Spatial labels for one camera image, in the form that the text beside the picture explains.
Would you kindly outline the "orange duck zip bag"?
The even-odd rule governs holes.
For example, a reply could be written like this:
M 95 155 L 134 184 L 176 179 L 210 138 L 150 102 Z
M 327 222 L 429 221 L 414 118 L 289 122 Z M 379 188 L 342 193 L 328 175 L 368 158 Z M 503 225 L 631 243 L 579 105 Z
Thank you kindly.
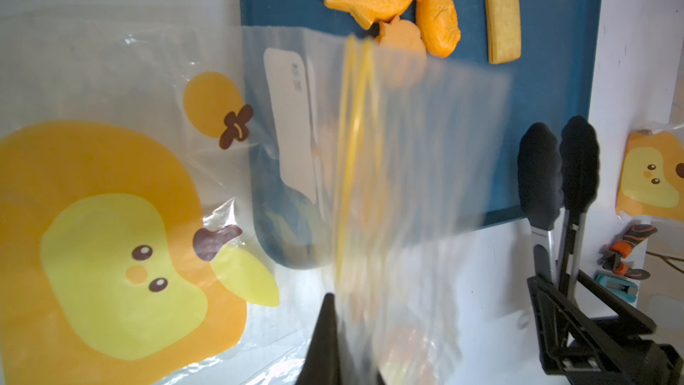
M 287 268 L 309 272 L 290 280 L 295 294 L 335 296 L 340 384 L 447 379 L 457 276 L 493 192 L 511 76 L 303 28 L 247 27 L 240 46 L 246 99 L 261 78 L 298 96 L 303 72 L 321 67 L 338 101 L 281 176 L 316 202 L 304 211 L 315 266 Z

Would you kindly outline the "clear duck zip bag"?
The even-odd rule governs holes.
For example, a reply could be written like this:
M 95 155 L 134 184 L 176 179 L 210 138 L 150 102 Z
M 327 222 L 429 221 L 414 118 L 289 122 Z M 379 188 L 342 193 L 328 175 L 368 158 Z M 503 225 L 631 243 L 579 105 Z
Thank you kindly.
M 644 128 L 630 133 L 616 213 L 683 221 L 683 141 L 675 129 Z

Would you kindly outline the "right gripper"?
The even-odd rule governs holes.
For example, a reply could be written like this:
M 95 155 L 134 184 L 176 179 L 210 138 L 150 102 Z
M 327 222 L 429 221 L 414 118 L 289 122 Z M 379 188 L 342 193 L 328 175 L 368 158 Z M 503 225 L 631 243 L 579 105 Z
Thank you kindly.
M 543 372 L 571 384 L 680 383 L 682 356 L 644 338 L 656 323 L 584 272 L 578 281 L 616 314 L 590 318 L 544 278 L 527 280 Z

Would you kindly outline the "black tongs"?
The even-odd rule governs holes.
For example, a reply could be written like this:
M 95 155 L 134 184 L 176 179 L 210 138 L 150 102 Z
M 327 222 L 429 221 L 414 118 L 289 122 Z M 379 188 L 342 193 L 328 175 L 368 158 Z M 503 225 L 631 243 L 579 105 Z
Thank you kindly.
M 537 122 L 518 151 L 518 195 L 532 230 L 534 270 L 570 301 L 575 299 L 584 226 L 600 182 L 596 131 L 575 116 L 557 139 Z

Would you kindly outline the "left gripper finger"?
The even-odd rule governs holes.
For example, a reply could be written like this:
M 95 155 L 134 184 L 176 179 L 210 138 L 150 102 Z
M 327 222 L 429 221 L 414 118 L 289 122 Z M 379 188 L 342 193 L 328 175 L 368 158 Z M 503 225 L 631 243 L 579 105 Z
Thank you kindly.
M 335 296 L 333 293 L 327 293 L 323 298 L 306 359 L 295 385 L 340 383 L 340 348 Z

